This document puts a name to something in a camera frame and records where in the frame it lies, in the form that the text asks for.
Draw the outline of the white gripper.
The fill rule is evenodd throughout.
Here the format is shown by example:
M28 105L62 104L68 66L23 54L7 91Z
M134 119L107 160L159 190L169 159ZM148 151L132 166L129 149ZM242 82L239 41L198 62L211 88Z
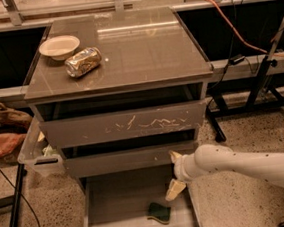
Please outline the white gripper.
M165 199L173 201L186 188L185 183L199 177L202 170L198 167L193 154L181 155L177 151L170 151L169 155L174 164L173 170L177 179L171 179Z

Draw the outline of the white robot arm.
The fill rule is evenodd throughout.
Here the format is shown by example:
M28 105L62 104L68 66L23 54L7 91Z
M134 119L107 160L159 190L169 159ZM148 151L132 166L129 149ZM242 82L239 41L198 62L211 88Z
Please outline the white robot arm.
M194 153L181 155L170 151L175 178L171 179L166 197L172 201L200 176L232 171L284 188L284 153L234 152L221 145L200 145Z

